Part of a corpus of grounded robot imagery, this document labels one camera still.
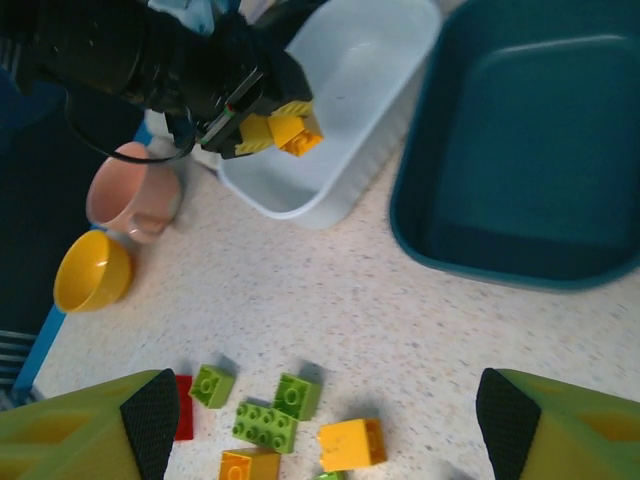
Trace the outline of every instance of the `dark teal tub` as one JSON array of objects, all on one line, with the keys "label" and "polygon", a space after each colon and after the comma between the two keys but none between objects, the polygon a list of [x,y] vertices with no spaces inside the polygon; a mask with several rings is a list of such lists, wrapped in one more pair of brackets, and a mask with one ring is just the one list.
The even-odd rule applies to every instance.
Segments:
[{"label": "dark teal tub", "polygon": [[578,290],[640,259],[640,2],[469,0],[431,58],[391,201],[416,261]]}]

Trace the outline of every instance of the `white countertop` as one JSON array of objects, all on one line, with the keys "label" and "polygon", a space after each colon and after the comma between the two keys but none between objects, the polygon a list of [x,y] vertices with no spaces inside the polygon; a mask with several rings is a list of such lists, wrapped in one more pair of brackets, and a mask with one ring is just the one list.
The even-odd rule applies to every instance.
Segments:
[{"label": "white countertop", "polygon": [[319,473],[319,426],[360,416],[382,420],[389,461],[351,480],[492,479],[474,408],[485,367],[640,400],[640,274],[554,295],[420,266],[388,225],[397,167],[394,155],[349,218],[314,232],[260,216],[192,165],[181,216],[142,250],[127,298],[69,315],[36,387],[50,397],[235,364],[227,406],[196,406],[196,438],[175,444],[168,480],[217,478],[222,451],[247,446],[231,436],[235,406],[272,400],[282,372],[311,373],[324,391],[280,480]]}]

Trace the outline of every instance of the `red lego brick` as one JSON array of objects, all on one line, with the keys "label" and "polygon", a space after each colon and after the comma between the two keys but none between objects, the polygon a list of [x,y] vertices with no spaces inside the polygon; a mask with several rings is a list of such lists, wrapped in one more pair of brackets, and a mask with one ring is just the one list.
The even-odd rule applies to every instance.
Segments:
[{"label": "red lego brick", "polygon": [[174,441],[193,440],[193,400],[189,396],[192,382],[191,375],[176,375],[178,394],[180,396],[180,422]]}]

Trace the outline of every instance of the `black cable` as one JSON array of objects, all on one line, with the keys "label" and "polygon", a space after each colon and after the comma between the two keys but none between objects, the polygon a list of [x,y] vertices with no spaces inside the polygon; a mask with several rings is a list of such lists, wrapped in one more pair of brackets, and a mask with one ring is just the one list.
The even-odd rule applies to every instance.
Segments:
[{"label": "black cable", "polygon": [[115,159],[122,160],[123,162],[135,163],[135,164],[138,164],[138,165],[151,165],[151,164],[169,162],[171,160],[177,160],[179,158],[186,157],[187,155],[189,155],[191,153],[191,150],[193,150],[193,147],[195,147],[195,145],[196,145],[196,124],[195,124],[195,122],[193,120],[193,115],[191,113],[191,109],[187,105],[182,104],[182,106],[184,108],[184,111],[185,111],[185,115],[187,117],[187,120],[189,120],[189,125],[191,126],[191,130],[192,130],[191,138],[189,139],[189,142],[178,153],[176,153],[173,157],[137,158],[137,157],[130,157],[129,155],[124,155],[124,154],[118,153],[118,152],[108,152],[107,150],[105,150],[102,147],[98,146],[99,142],[96,142],[91,137],[91,135],[87,134],[82,129],[82,127],[80,127],[78,125],[78,123],[73,119],[73,96],[71,95],[71,92],[69,91],[68,88],[65,87],[65,91],[66,91],[66,94],[67,94],[67,98],[65,100],[65,105],[64,105],[64,114],[65,114],[65,117],[67,118],[67,122],[69,122],[69,126],[71,127],[71,130],[86,145],[88,145],[93,150],[101,153],[102,155],[104,155],[106,157],[113,157]]}]

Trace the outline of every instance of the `mug handle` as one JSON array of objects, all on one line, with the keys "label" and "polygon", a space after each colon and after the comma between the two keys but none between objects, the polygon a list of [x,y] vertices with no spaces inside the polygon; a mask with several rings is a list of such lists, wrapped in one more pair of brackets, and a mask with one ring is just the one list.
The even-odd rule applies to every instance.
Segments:
[{"label": "mug handle", "polygon": [[138,243],[152,243],[162,235],[168,225],[166,219],[146,213],[134,213],[129,220],[129,236]]}]

